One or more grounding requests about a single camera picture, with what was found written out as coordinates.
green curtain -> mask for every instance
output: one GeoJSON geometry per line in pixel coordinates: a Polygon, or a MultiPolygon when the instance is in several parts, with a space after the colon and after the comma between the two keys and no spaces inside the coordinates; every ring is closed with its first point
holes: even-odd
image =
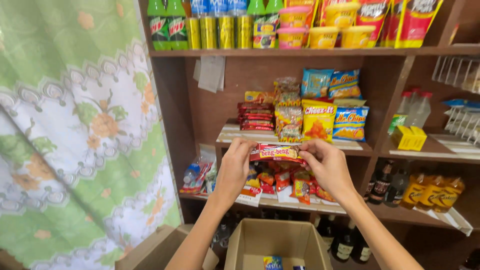
{"type": "Polygon", "coordinates": [[[112,269],[180,224],[139,22],[132,0],[0,0],[0,248],[27,268],[112,269]]]}

brown wooden shelving unit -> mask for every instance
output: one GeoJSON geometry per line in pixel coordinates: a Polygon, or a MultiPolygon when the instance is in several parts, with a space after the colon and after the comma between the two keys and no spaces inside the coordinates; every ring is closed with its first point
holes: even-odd
{"type": "MultiPolygon", "coordinates": [[[[472,248],[478,246],[480,212],[476,205],[480,202],[480,182],[477,179],[480,159],[456,155],[432,137],[427,140],[421,154],[395,152],[387,130],[399,106],[401,93],[407,86],[418,85],[433,92],[432,113],[425,126],[436,130],[441,129],[447,120],[443,115],[447,107],[441,101],[452,98],[480,100],[480,95],[431,80],[439,55],[480,55],[478,45],[449,45],[457,23],[460,28],[454,43],[480,41],[480,32],[477,31],[480,26],[480,1],[445,0],[430,27],[424,46],[418,49],[184,51],[153,50],[146,19],[147,0],[139,0],[139,3],[175,179],[183,179],[183,172],[196,156],[199,143],[215,145],[218,157],[225,153],[229,142],[219,141],[219,134],[229,118],[236,117],[236,103],[243,100],[245,91],[269,91],[274,79],[278,77],[302,78],[303,68],[361,68],[360,88],[370,107],[365,125],[367,141],[361,145],[361,150],[343,149],[356,189],[359,193],[366,190],[379,158],[417,160],[419,164],[436,168],[452,167],[462,172],[466,179],[467,190],[456,203],[455,209],[474,228],[470,237],[458,230],[451,230],[450,225],[418,211],[392,209],[384,205],[370,207],[382,222],[391,225],[389,230],[426,269],[457,268],[472,248]],[[226,56],[224,91],[216,94],[199,89],[192,78],[196,60],[200,56],[213,55],[226,56]],[[441,237],[445,239],[443,242],[438,241],[441,237]],[[445,250],[450,251],[449,256],[437,256],[446,254],[445,250]]],[[[180,189],[182,182],[176,181],[176,184],[177,189],[180,189]]],[[[185,194],[180,194],[179,197],[185,222],[193,222],[201,211],[205,198],[185,194]]],[[[294,206],[284,207],[268,202],[260,206],[312,215],[329,213],[325,209],[294,209],[294,206]]],[[[336,269],[378,268],[376,262],[362,266],[352,262],[336,265],[336,269]]]]}

